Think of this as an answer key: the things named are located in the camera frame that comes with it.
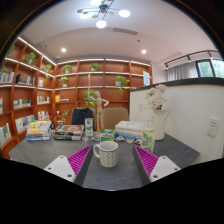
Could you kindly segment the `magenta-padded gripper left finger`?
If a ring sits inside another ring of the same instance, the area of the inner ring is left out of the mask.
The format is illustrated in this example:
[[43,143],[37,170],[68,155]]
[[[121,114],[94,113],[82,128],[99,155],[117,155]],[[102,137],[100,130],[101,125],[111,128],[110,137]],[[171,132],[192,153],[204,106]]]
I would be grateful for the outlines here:
[[93,156],[92,146],[84,147],[69,155],[58,156],[44,170],[76,185],[82,186]]

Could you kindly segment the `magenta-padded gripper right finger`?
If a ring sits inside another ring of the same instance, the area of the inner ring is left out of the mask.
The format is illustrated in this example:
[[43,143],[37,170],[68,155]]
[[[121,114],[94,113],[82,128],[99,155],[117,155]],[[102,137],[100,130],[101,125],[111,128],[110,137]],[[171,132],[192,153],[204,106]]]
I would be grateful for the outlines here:
[[133,146],[133,157],[143,186],[180,170],[167,156],[158,157],[136,145]]

